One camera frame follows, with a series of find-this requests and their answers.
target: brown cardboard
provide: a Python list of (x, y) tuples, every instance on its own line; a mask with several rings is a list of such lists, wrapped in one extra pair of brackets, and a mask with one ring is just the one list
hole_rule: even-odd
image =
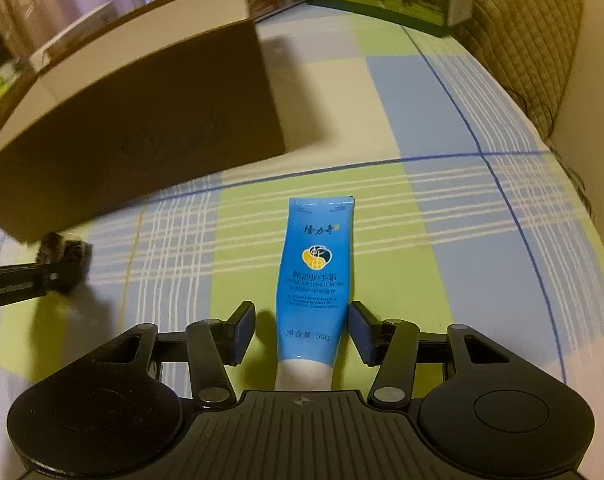
[(0, 227), (36, 241), (172, 184), (284, 151), (250, 20), (122, 67), (0, 151)]

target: blue stripe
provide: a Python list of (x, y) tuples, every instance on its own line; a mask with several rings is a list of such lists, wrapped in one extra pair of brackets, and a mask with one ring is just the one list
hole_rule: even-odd
[[(464, 156), (482, 156), (482, 155), (546, 155), (548, 152), (532, 151), (532, 152), (486, 152), (486, 153), (445, 153), (442, 155), (420, 155), (420, 156), (402, 156), (400, 158), (388, 158), (386, 160), (370, 160), (368, 162), (354, 162), (353, 164), (344, 164), (342, 166), (333, 166), (331, 168), (318, 168), (317, 170), (306, 170), (297, 171), (294, 173), (285, 173), (281, 175), (265, 176), (261, 178), (254, 178), (252, 180), (243, 180), (242, 182), (233, 182), (231, 184), (221, 184), (220, 186), (207, 187), (205, 189), (191, 190), (184, 193), (175, 195), (168, 195), (165, 197), (158, 197), (156, 199), (150, 199), (149, 204), (162, 202), (162, 200), (172, 200), (173, 198), (181, 198), (184, 196), (190, 196), (198, 193), (207, 193), (209, 191), (220, 191), (222, 189), (229, 189), (231, 187), (246, 186), (248, 184), (261, 184), (262, 182), (272, 182), (273, 180), (282, 180), (285, 178), (293, 178), (296, 176), (313, 175), (318, 173), (329, 173), (331, 171), (351, 170), (353, 168), (367, 168), (368, 166), (383, 166), (384, 164), (397, 164), (402, 162), (414, 162), (416, 160), (435, 160), (437, 158), (460, 158)], [(139, 204), (127, 205), (125, 207), (136, 207)]]
[(400, 156), (474, 150), (460, 116), (419, 56), (368, 56), (367, 66)]
[(508, 198), (506, 196), (506, 193), (504, 192), (504, 189), (502, 188), (501, 184), (499, 183), (498, 176), (495, 174), (495, 171), (493, 170), (492, 166), (490, 165), (490, 162), (488, 161), (488, 158), (486, 158), (487, 155), (497, 155), (497, 153), (485, 153), (485, 152), (482, 152), (482, 147), (480, 146), (480, 141), (477, 139), (477, 136), (473, 132), (472, 127), (470, 126), (470, 123), (468, 122), (468, 120), (464, 116), (464, 113), (462, 113), (462, 110), (460, 109), (460, 107), (457, 105), (457, 102), (455, 102), (455, 99), (453, 99), (453, 96), (448, 91), (447, 86), (444, 84), (444, 82), (437, 75), (437, 72), (435, 71), (435, 69), (431, 65), (431, 62), (427, 59), (427, 57), (421, 51), (421, 49), (419, 48), (418, 44), (415, 43), (415, 41), (413, 40), (413, 38), (411, 37), (411, 35), (408, 33), (408, 31), (406, 30), (406, 28), (402, 27), (402, 30), (404, 31), (404, 34), (406, 34), (409, 37), (409, 39), (413, 42), (413, 45), (415, 45), (415, 48), (418, 49), (418, 52), (420, 53), (422, 59), (424, 60), (424, 62), (426, 62), (426, 64), (429, 66), (429, 68), (433, 72), (433, 75), (435, 76), (435, 78), (437, 78), (437, 80), (439, 81), (439, 84), (442, 86), (442, 88), (444, 89), (444, 92), (447, 94), (448, 98), (451, 100), (451, 103), (453, 104), (453, 106), (457, 110), (457, 113), (460, 114), (460, 117), (464, 121), (464, 124), (466, 125), (466, 128), (468, 129), (468, 131), (470, 133), (470, 136), (472, 137), (472, 140), (474, 140), (475, 144), (477, 145), (477, 150), (478, 150), (479, 155), (482, 157), (482, 160), (486, 164), (486, 167), (488, 168), (488, 171), (492, 175), (493, 180), (495, 181), (495, 185), (498, 187), (499, 193), (502, 195), (502, 198), (504, 199), (504, 202), (506, 203), (506, 207), (508, 208), (508, 211), (510, 212), (510, 214), (511, 214), (511, 216), (513, 218), (513, 221), (515, 222), (515, 225), (517, 226), (517, 230), (519, 231), (519, 235), (522, 237), (522, 241), (524, 243), (524, 246), (526, 247), (526, 251), (528, 252), (528, 257), (530, 258), (531, 264), (533, 265), (533, 270), (535, 272), (535, 275), (537, 276), (537, 281), (539, 282), (540, 288), (542, 289), (542, 295), (544, 296), (544, 301), (546, 303), (546, 309), (548, 310), (548, 316), (550, 318), (550, 326), (552, 327), (552, 334), (553, 334), (553, 337), (555, 338), (555, 346), (557, 346), (557, 355), (559, 356), (559, 359), (560, 359), (560, 368), (562, 370), (562, 381), (563, 381), (564, 384), (566, 384), (567, 383), (567, 380), (566, 380), (566, 367), (565, 367), (564, 359), (563, 359), (563, 355), (562, 355), (562, 345), (560, 344), (560, 335), (559, 335), (559, 332), (557, 330), (557, 323), (555, 323), (555, 316), (553, 315), (552, 308), (550, 307), (550, 299), (548, 297), (548, 293), (546, 292), (546, 287), (544, 286), (544, 280), (542, 280), (542, 275), (540, 273), (539, 267), (537, 266), (537, 263), (536, 263), (535, 258), (533, 256), (533, 251), (531, 251), (531, 246), (529, 245), (528, 240), (526, 239), (526, 235), (524, 234), (524, 229), (522, 229), (522, 225), (520, 224), (519, 220), (517, 219), (517, 215), (515, 215), (515, 211), (513, 210), (513, 206), (510, 204), (510, 202), (509, 202), (509, 200), (508, 200)]

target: blue tube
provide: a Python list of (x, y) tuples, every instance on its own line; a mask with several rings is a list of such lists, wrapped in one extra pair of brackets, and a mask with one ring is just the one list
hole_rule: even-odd
[(353, 198), (291, 198), (277, 280), (276, 390), (330, 390), (351, 294)]

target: green square pattern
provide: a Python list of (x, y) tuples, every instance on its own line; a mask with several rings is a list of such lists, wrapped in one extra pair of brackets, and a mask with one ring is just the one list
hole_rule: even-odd
[(364, 56), (419, 55), (400, 25), (361, 14), (350, 14), (349, 20)]
[[(243, 300), (258, 310), (242, 365), (227, 368), (236, 391), (272, 389), (276, 362), (275, 292), (291, 196), (355, 197), (352, 298), (380, 319), (402, 318), (425, 332), (452, 322), (444, 285), (403, 165), (295, 176), (221, 191), (210, 316), (225, 319)], [(376, 373), (343, 337), (333, 387), (365, 394)], [(437, 382), (429, 368), (424, 381)]]

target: black mount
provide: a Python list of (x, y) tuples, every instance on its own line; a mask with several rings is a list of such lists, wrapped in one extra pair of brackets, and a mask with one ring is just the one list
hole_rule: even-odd
[[(227, 320), (158, 334), (137, 325), (24, 392), (9, 436), (31, 480), (386, 478), (577, 479), (592, 412), (564, 384), (465, 325), (421, 333), (349, 306), (362, 361), (379, 370), (359, 392), (244, 392), (240, 364), (255, 330), (243, 302)], [(193, 399), (159, 381), (189, 365)], [(411, 399), (416, 364), (443, 382)]]
[(0, 267), (0, 306), (38, 298), (51, 290), (71, 293), (86, 275), (90, 256), (87, 243), (49, 233), (42, 239), (34, 264)]

